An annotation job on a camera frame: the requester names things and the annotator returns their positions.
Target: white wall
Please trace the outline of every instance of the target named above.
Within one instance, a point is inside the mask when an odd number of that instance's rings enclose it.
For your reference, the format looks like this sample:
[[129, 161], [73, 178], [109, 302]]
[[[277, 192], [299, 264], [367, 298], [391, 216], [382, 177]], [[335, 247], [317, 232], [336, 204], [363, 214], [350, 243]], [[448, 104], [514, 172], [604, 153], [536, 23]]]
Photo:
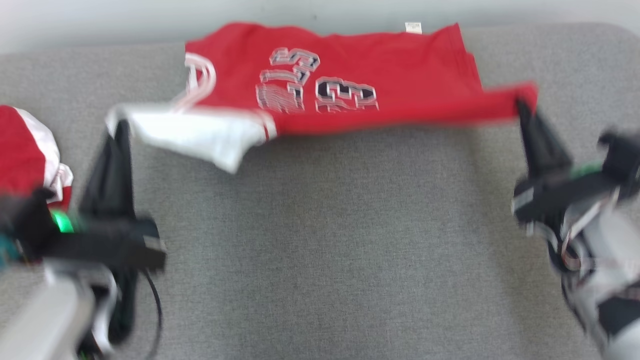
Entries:
[[319, 33], [452, 22], [610, 22], [640, 34], [640, 0], [0, 0], [0, 52], [185, 40], [234, 20]]

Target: clothing label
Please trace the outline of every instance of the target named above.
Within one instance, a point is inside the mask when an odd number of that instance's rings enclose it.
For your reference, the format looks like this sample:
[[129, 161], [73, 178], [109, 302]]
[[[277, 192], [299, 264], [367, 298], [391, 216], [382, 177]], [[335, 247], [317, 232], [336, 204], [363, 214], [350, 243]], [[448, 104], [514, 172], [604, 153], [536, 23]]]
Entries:
[[405, 22], [404, 26], [407, 33], [422, 34], [421, 22]]

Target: gray tablecloth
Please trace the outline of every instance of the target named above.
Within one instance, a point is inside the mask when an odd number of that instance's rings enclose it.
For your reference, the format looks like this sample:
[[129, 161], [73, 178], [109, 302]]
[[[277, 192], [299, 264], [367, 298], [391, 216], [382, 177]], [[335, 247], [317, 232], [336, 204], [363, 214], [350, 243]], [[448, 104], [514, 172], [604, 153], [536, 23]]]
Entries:
[[[539, 84], [578, 160], [597, 156], [605, 127], [640, 124], [640, 42], [620, 28], [463, 36], [484, 85]], [[80, 193], [107, 110], [177, 95], [183, 56], [183, 44], [2, 56], [0, 103], [52, 129]], [[139, 143], [133, 153], [137, 210], [168, 243], [158, 359], [598, 358], [544, 243], [511, 216], [525, 171], [515, 124], [282, 138], [251, 150], [234, 176]], [[0, 278], [0, 325], [39, 271]], [[143, 359], [154, 335], [151, 292], [138, 289], [119, 359]]]

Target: red and white garment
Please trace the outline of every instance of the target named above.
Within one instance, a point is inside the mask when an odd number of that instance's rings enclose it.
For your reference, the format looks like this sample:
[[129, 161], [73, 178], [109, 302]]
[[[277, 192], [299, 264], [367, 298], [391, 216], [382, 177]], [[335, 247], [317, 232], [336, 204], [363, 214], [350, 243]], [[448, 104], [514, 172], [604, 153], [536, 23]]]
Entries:
[[71, 198], [71, 169], [60, 163], [51, 130], [32, 114], [0, 105], [0, 193], [28, 196], [35, 188], [55, 193], [49, 206], [66, 209]]
[[[473, 126], [536, 107], [531, 83], [484, 89], [460, 27], [432, 34], [319, 36], [233, 23], [186, 44], [187, 90], [172, 108], [128, 113], [145, 141], [235, 172], [277, 136], [401, 124]], [[109, 122], [115, 128], [115, 120]]]

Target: black cable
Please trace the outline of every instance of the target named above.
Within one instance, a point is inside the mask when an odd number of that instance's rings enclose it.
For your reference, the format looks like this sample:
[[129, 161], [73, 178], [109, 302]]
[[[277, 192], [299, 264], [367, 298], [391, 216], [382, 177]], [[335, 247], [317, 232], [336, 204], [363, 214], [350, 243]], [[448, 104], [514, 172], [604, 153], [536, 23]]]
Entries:
[[158, 346], [160, 345], [160, 338], [162, 337], [162, 305], [160, 304], [160, 296], [158, 295], [158, 291], [156, 290], [156, 286], [154, 282], [151, 280], [151, 276], [149, 275], [149, 271], [144, 269], [141, 273], [147, 278], [149, 282], [149, 286], [151, 287], [151, 292], [154, 293], [154, 298], [156, 299], [156, 308], [158, 312], [158, 325], [156, 327], [156, 338], [154, 339], [154, 343], [151, 346], [151, 350], [147, 354], [147, 360], [153, 360], [156, 357]]

